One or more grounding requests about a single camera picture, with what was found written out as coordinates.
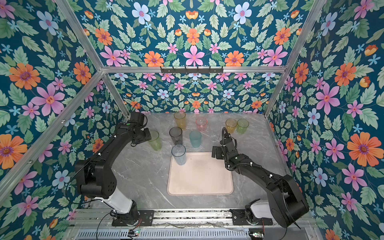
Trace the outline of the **green tall plastic tumbler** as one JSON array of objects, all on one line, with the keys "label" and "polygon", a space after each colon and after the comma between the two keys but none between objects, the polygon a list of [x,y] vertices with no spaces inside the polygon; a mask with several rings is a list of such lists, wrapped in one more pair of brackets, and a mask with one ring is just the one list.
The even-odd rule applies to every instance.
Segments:
[{"label": "green tall plastic tumbler", "polygon": [[151,139],[149,140],[149,144],[154,151],[160,151],[162,149],[162,141],[160,139],[160,135],[157,131],[150,131]]}]

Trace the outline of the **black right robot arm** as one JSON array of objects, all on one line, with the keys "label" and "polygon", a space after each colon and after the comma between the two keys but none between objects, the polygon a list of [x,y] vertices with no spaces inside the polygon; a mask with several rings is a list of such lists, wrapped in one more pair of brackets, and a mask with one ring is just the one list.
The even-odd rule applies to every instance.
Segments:
[{"label": "black right robot arm", "polygon": [[266,192],[267,203],[257,200],[250,205],[257,219],[274,219],[287,228],[309,212],[308,202],[292,176],[272,173],[248,156],[239,154],[237,141],[229,134],[223,135],[220,146],[213,146],[212,157],[224,160],[227,170],[249,178]]}]

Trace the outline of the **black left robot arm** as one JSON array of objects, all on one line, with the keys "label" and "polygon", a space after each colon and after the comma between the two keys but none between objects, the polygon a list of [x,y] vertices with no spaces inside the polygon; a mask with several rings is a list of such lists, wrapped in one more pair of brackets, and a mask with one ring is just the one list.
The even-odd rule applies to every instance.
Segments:
[{"label": "black left robot arm", "polygon": [[[228,194],[213,188],[210,194],[173,194],[169,190],[171,175],[186,181],[189,191],[195,186],[207,187],[213,181],[223,187],[222,175],[213,174],[207,163],[191,169],[189,155],[211,155],[212,147],[221,140],[223,121],[215,123],[202,135],[202,144],[194,148],[189,135],[196,129],[189,124],[177,134],[174,142],[169,134],[176,128],[169,114],[145,115],[133,113],[133,119],[119,123],[109,140],[93,156],[76,164],[80,193],[97,199],[119,214],[134,214],[139,209],[225,208]],[[172,149],[179,145],[185,160],[175,161]]]}]

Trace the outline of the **blue tall plastic tumbler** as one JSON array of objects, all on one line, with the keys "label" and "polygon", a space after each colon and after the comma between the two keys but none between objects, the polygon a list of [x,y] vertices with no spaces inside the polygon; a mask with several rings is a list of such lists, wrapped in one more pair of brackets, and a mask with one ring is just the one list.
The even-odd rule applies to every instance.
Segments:
[{"label": "blue tall plastic tumbler", "polygon": [[171,154],[180,166],[184,165],[187,161],[186,147],[184,145],[175,145],[172,147]]}]

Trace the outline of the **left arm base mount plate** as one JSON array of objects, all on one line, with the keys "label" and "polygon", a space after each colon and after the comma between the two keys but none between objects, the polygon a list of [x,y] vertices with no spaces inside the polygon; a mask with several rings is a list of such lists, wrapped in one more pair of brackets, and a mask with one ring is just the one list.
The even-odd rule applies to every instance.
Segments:
[{"label": "left arm base mount plate", "polygon": [[147,227],[154,220],[153,210],[131,210],[127,214],[115,214],[112,222],[113,227]]}]

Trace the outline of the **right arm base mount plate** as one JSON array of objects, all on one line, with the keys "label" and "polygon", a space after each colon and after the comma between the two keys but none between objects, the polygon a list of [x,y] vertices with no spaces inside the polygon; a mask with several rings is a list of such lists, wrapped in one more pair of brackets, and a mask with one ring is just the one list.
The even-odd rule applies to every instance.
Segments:
[{"label": "right arm base mount plate", "polygon": [[273,220],[269,218],[257,218],[250,210],[230,209],[233,225],[235,226],[272,226]]}]

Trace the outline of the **grey smoked plastic tumbler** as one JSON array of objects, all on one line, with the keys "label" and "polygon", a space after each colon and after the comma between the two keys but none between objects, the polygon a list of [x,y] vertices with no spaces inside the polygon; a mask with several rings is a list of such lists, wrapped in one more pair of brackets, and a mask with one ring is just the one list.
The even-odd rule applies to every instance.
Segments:
[{"label": "grey smoked plastic tumbler", "polygon": [[173,127],[169,130],[169,135],[174,145],[183,144],[183,130],[179,127]]}]

